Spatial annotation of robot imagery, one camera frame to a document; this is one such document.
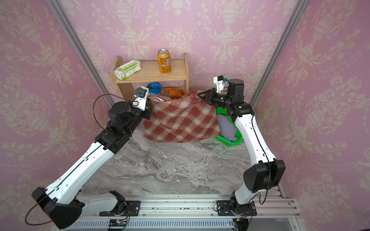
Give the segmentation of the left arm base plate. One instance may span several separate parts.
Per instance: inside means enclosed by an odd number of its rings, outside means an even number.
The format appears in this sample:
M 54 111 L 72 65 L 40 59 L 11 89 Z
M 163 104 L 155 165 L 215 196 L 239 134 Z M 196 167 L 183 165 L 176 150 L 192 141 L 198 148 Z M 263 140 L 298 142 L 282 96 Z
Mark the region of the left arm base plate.
M 100 212 L 99 216 L 101 217 L 108 217 L 108 216 L 129 216 L 129 217 L 137 217 L 140 211 L 140 201 L 125 201 L 118 202 L 118 204 L 114 207 L 112 211 L 109 212 Z

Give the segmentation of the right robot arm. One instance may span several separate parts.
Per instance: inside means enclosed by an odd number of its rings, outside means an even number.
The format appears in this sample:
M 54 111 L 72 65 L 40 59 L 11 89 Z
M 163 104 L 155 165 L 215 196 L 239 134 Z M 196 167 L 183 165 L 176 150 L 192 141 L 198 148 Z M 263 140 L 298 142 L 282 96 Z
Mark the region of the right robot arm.
M 254 110 L 244 101 L 244 82 L 216 76 L 214 84 L 215 88 L 198 93 L 198 97 L 214 108 L 226 109 L 241 133 L 251 159 L 251 167 L 243 173 L 244 183 L 232 193 L 229 207 L 237 216 L 255 216 L 253 199 L 276 187 L 286 166 L 268 148 L 258 128 Z

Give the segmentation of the lavender skirt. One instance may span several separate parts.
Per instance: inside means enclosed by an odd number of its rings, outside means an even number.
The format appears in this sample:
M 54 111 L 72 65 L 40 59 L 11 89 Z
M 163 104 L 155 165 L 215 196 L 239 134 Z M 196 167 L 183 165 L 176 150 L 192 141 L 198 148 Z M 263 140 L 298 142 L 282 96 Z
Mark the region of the lavender skirt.
M 221 136 L 230 142 L 237 142 L 237 129 L 234 127 L 234 124 L 228 120 L 227 115 L 218 114 L 216 118 L 218 121 Z

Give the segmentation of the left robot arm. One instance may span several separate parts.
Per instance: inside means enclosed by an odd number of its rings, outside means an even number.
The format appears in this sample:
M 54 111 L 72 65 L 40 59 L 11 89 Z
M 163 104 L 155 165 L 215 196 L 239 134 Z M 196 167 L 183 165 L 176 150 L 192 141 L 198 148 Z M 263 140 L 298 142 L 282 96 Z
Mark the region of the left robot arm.
M 76 163 L 46 188 L 38 187 L 32 192 L 37 205 L 58 229 L 97 213 L 129 215 L 125 198 L 117 191 L 92 196 L 79 195 L 79 191 L 129 141 L 142 119 L 151 118 L 151 113 L 152 106 L 146 98 L 115 103 L 108 111 L 110 120 L 106 127 Z

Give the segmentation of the red plaid skirt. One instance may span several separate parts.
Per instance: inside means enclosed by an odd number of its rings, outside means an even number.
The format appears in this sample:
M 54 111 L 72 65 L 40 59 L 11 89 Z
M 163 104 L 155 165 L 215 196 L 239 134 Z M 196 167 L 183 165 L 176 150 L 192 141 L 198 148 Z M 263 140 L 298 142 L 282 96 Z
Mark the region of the red plaid skirt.
M 143 122 L 145 138 L 154 142 L 184 143 L 220 135 L 215 109 L 193 90 L 179 99 L 149 95 L 150 120 Z

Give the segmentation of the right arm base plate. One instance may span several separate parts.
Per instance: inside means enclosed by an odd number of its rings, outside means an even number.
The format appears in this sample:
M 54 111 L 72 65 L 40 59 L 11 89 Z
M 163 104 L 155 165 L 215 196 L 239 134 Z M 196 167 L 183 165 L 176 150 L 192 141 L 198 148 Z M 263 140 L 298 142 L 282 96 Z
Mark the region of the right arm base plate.
M 256 216 L 256 206 L 254 202 L 240 205 L 237 202 L 230 202 L 227 200 L 218 200 L 215 203 L 214 210 L 218 216 Z

